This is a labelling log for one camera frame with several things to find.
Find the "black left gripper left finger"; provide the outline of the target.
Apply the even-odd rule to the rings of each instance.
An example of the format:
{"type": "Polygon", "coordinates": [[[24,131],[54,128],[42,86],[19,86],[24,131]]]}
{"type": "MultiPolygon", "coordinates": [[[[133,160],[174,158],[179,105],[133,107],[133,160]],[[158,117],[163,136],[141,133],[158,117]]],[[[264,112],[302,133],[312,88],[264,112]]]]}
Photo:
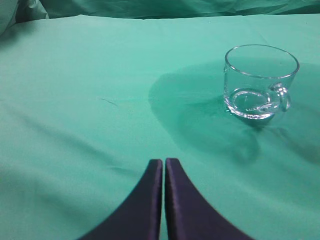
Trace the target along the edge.
{"type": "Polygon", "coordinates": [[[119,207],[81,240],[158,240],[162,215],[163,162],[151,159],[119,207]]]}

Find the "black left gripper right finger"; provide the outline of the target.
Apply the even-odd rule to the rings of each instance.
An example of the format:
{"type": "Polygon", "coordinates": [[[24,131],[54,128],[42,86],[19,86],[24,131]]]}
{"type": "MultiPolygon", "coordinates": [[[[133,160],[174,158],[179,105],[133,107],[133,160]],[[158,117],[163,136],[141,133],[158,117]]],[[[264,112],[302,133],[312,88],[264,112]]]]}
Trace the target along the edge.
{"type": "Polygon", "coordinates": [[[170,240],[251,240],[200,194],[179,159],[165,161],[165,218],[170,240]]]}

